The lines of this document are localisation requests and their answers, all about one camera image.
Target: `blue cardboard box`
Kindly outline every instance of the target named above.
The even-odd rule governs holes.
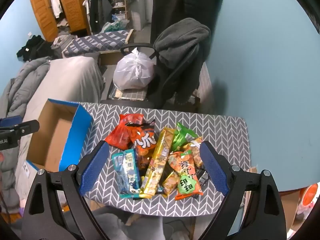
[[[36,170],[63,171],[78,164],[91,115],[78,103],[48,99],[31,138],[27,162]]]

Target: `blue snack bag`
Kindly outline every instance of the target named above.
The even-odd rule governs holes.
[[[139,197],[140,176],[135,149],[113,154],[112,162],[117,173],[119,196],[122,198]]]

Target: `wooden wardrobe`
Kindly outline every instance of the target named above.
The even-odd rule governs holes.
[[[82,5],[84,0],[61,0],[63,11],[71,32],[88,29],[87,16]],[[50,0],[30,0],[36,20],[47,41],[54,41],[58,36],[58,27],[53,15]]]

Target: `green snack bag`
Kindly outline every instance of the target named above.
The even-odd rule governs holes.
[[[183,146],[188,142],[191,142],[195,138],[198,138],[198,135],[193,130],[177,122],[177,127],[174,132],[174,139],[172,142],[171,151],[173,152],[179,151],[181,146]]]

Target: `orange snack bag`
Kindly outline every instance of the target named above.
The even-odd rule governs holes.
[[[178,194],[175,200],[180,200],[194,194],[203,195],[199,184],[192,151],[175,152],[169,155],[168,163],[179,174]]]
[[[169,194],[175,190],[175,188],[178,186],[178,183],[180,182],[180,177],[178,173],[175,171],[172,171],[170,175],[165,179],[165,181],[162,183],[162,187],[164,188],[164,193],[169,196]]]
[[[156,148],[155,122],[135,124],[127,123],[129,137],[134,144],[138,155],[138,168],[144,170],[148,168],[153,152]]]
[[[119,124],[105,138],[105,141],[113,147],[119,148],[121,150],[128,150],[131,140],[125,124],[129,122],[142,124],[142,121],[143,114],[121,114]]]
[[[200,157],[200,144],[201,143],[202,143],[202,137],[199,137],[197,139],[194,139],[190,143],[186,144],[185,146],[183,146],[183,149],[185,151],[187,151],[187,150],[192,151],[193,161],[198,168],[201,168],[203,165],[203,161],[201,160],[201,157]]]

